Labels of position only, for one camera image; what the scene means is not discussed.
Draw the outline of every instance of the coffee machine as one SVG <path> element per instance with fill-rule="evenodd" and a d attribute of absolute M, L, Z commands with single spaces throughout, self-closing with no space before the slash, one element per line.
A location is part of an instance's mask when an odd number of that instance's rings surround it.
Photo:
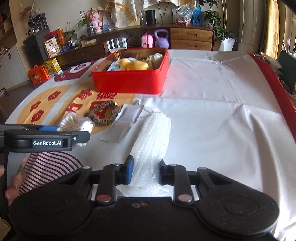
<path fill-rule="evenodd" d="M 37 33 L 43 29 L 48 28 L 44 13 L 40 13 L 39 15 L 34 17 L 32 20 L 28 22 L 28 24 L 29 24 L 29 27 L 31 28 L 28 31 L 29 36 L 32 35 L 33 33 Z"/>

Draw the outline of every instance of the green plant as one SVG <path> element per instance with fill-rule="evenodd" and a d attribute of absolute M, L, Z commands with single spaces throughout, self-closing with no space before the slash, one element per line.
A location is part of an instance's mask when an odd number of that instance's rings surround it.
<path fill-rule="evenodd" d="M 205 11 L 205 21 L 209 21 L 213 28 L 221 24 L 221 19 L 222 18 L 217 11 Z"/>
<path fill-rule="evenodd" d="M 209 25 L 212 25 L 213 30 L 215 31 L 214 39 L 229 39 L 233 38 L 237 40 L 234 33 L 228 30 L 225 30 L 221 27 L 222 17 L 217 11 L 213 11 L 212 7 L 214 5 L 219 5 L 219 0 L 198 0 L 199 5 L 205 6 L 205 3 L 209 4 L 210 10 L 205 11 L 205 21 L 209 21 Z"/>
<path fill-rule="evenodd" d="M 220 25 L 218 25 L 216 28 L 213 29 L 215 31 L 215 36 L 214 39 L 235 39 L 235 41 L 237 41 L 237 38 L 235 37 L 234 33 L 232 31 L 229 30 L 225 30 L 223 28 L 221 28 Z"/>
<path fill-rule="evenodd" d="M 80 28 L 80 26 L 84 27 L 89 27 L 91 25 L 91 20 L 89 18 L 89 15 L 85 14 L 84 11 L 82 11 L 80 9 L 80 13 L 79 13 L 81 19 L 76 19 L 78 21 L 78 27 Z"/>
<path fill-rule="evenodd" d="M 75 30 L 77 29 L 75 27 L 77 25 L 78 25 L 78 23 L 75 24 L 75 26 L 71 29 L 71 24 L 69 23 L 69 29 L 68 29 L 68 23 L 67 23 L 67 26 L 65 27 L 65 30 L 66 30 L 65 31 L 65 38 L 66 38 L 67 41 L 70 41 L 73 34 L 75 34 Z"/>
<path fill-rule="evenodd" d="M 219 5 L 219 0 L 198 0 L 198 3 L 200 6 L 205 6 L 205 3 L 209 4 L 210 9 L 212 10 L 212 7 L 214 5 L 218 6 Z"/>

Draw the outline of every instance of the screw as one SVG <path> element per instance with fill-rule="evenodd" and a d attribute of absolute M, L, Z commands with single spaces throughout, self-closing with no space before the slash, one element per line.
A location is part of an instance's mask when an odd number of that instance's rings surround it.
<path fill-rule="evenodd" d="M 148 202 L 141 202 L 141 206 L 145 207 L 145 206 L 148 206 L 149 203 Z"/>
<path fill-rule="evenodd" d="M 132 206 L 135 207 L 135 208 L 141 207 L 141 205 L 139 203 L 133 203 Z"/>
<path fill-rule="evenodd" d="M 110 202 L 112 198 L 109 195 L 102 194 L 102 195 L 97 196 L 96 199 L 99 202 Z"/>
<path fill-rule="evenodd" d="M 181 194 L 178 196 L 178 200 L 181 202 L 191 202 L 192 196 L 188 194 Z"/>

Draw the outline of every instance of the potted plant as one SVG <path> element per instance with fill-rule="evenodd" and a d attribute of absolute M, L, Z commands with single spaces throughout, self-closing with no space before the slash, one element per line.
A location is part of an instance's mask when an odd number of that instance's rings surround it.
<path fill-rule="evenodd" d="M 75 30 L 77 28 L 75 28 L 78 24 L 76 24 L 72 29 L 71 29 L 71 24 L 69 23 L 69 29 L 68 29 L 68 23 L 65 27 L 65 38 L 67 42 L 70 42 L 72 40 L 76 40 L 77 39 L 77 34 L 75 33 Z"/>
<path fill-rule="evenodd" d="M 215 35 L 214 39 L 221 39 L 221 45 L 219 51 L 232 51 L 234 43 L 237 41 L 234 33 L 221 27 L 221 16 L 217 11 L 213 11 L 214 5 L 219 5 L 219 0 L 198 0 L 201 6 L 205 6 L 205 3 L 209 4 L 210 10 L 205 11 L 205 21 L 209 21 L 209 25 L 212 26 Z"/>
<path fill-rule="evenodd" d="M 78 27 L 84 27 L 86 26 L 86 30 L 87 30 L 87 35 L 94 35 L 95 34 L 95 30 L 94 27 L 91 25 L 91 20 L 90 20 L 90 12 L 88 12 L 87 14 L 85 14 L 84 11 L 82 11 L 80 9 L 80 17 L 81 19 L 76 19 L 78 21 Z"/>

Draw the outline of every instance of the paper card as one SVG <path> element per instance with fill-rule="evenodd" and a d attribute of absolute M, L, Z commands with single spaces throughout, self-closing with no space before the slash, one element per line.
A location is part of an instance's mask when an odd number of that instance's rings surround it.
<path fill-rule="evenodd" d="M 124 104 L 115 121 L 105 132 L 101 140 L 107 142 L 121 142 L 139 118 L 142 105 Z"/>

